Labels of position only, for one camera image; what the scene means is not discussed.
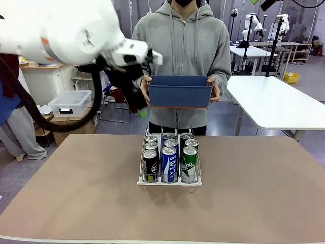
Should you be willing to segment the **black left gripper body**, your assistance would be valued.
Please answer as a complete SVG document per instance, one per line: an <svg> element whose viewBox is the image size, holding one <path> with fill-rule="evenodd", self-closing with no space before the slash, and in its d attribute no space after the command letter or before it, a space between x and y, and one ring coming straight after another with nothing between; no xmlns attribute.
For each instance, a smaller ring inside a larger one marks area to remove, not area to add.
<svg viewBox="0 0 325 244"><path fill-rule="evenodd" d="M105 73L111 84L121 91L132 112L139 112L147 106L141 89L136 84L136 80L142 79L144 75L140 64L108 67L105 68Z"/></svg>

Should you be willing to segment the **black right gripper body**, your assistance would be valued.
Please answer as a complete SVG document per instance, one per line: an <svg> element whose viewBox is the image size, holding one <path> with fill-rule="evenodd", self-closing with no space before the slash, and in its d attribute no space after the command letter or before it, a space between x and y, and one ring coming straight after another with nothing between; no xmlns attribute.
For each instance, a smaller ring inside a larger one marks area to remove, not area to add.
<svg viewBox="0 0 325 244"><path fill-rule="evenodd" d="M261 3L261 9L265 12L276 2L277 0L265 0L263 3Z"/></svg>

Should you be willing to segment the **person's left hand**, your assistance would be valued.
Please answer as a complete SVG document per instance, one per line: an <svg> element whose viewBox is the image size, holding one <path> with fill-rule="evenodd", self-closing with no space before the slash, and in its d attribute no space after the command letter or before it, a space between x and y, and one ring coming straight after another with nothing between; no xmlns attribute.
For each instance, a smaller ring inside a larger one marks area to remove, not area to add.
<svg viewBox="0 0 325 244"><path fill-rule="evenodd" d="M220 99L220 89L218 86L218 79L216 77L211 77L207 80L208 86L212 86L210 103L219 101Z"/></svg>

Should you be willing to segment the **person's right hand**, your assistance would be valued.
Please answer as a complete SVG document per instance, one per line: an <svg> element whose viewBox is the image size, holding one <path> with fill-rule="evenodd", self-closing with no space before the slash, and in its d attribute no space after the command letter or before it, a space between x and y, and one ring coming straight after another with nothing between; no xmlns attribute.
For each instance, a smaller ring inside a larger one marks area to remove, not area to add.
<svg viewBox="0 0 325 244"><path fill-rule="evenodd" d="M140 81L140 89L148 106L150 105L148 85L151 84L151 82L152 82L152 78L149 77L148 75L143 75Z"/></svg>

